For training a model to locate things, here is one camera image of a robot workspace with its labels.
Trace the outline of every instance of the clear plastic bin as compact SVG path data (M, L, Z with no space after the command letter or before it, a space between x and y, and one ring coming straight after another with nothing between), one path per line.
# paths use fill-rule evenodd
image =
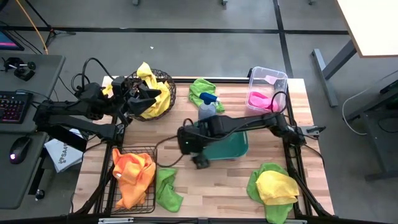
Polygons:
M287 75L284 72L254 67L250 76L249 92L246 96L246 115L250 116L271 112L271 104L267 108L251 105L253 94L256 96L265 96L268 101L271 101L275 93L278 91L286 92L286 89ZM286 96L283 93L279 93L274 99L273 104L275 103L274 112L280 111L286 105Z

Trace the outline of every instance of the white cable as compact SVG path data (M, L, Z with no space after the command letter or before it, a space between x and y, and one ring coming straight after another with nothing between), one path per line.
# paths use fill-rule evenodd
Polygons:
M352 130L354 133L356 133L356 134L358 134L358 135L361 135L361 136L367 135L367 133L359 133L359 132L355 131L355 130L348 124L348 122L347 122L347 120L346 120L346 116L344 115L344 106L345 106L345 104L346 104L349 100L352 100L353 98L356 98L357 96L361 95L362 93L364 93L364 92L370 90L371 88L373 88L373 86L374 86L375 84L377 84L377 83L383 81L384 79L390 77L391 75L395 74L396 72L398 72L398 70L396 70L396 71L394 71L394 72L392 72L392 73L386 75L385 77L379 79L377 82L373 83L373 84L372 84L371 86L369 86L367 89L363 90L362 92L360 92L360 93L358 93L358 94L356 94L356 95L354 95L354 96L348 98L346 101L344 101L343 106L341 107L341 114L343 115L343 120L344 120L344 122L347 124L347 126L350 128L350 130Z

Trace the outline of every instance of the gray floor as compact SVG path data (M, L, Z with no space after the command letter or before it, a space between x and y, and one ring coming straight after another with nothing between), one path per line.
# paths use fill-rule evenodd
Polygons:
M309 6L307 0L279 0L285 29L345 30L334 0L318 0ZM112 0L36 0L32 3L43 16L57 26L91 27L163 27L276 29L271 0L230 0L226 9L217 0L143 0L139 8L131 2ZM29 23L10 4L0 13L0 20L14 25ZM40 42L34 32L21 32L35 45ZM304 78L313 118L325 125L320 139L325 157L326 176L335 213L343 218L397 223L398 179L365 182L364 175L379 171L373 149L366 137L352 133L341 120L341 107L329 108L316 77L310 52L321 49L329 61L347 43L347 35L287 35L287 46L295 78ZM128 75L143 61L153 68L180 76L245 77L248 69L262 66L284 71L279 36L275 34L155 34L155 33L78 33L57 38L51 54L66 56L62 78L69 83L80 72L88 57L98 57L114 75ZM342 103L397 68L397 58L360 59L355 55L331 79ZM100 82L104 73L95 65L88 76ZM369 101L383 85L380 83L347 106ZM61 86L56 88L61 100L73 97ZM360 123L354 127L361 130ZM45 199L35 202L26 197L21 208L0 211L1 219L42 217L68 212L69 197L77 173L47 175Z

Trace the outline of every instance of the orange cable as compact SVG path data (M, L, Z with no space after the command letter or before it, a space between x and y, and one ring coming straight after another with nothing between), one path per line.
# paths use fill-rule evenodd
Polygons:
M37 29L36 25L33 23L32 19L30 18L30 16L28 15L28 13L25 11L24 7L21 5L21 3L19 2L19 0L15 0L15 1L18 3L18 5L19 5L19 7L22 9L22 11L24 11L26 17L28 18L28 20L30 21L30 23L32 24L32 26L35 28L37 35L39 35L40 40L41 40L42 43L43 43L45 54L48 55L48 54L49 54L49 50L47 49L47 46L46 46L45 43L44 43L43 37L42 37L42 35L40 34L39 30Z

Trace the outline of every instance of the orange cloth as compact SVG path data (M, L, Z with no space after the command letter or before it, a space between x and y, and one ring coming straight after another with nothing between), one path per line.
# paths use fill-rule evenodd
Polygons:
M116 208L127 208L143 204L145 191L155 176L156 164L146 153L120 154L118 149L112 151L114 169L113 176L119 182L122 199Z

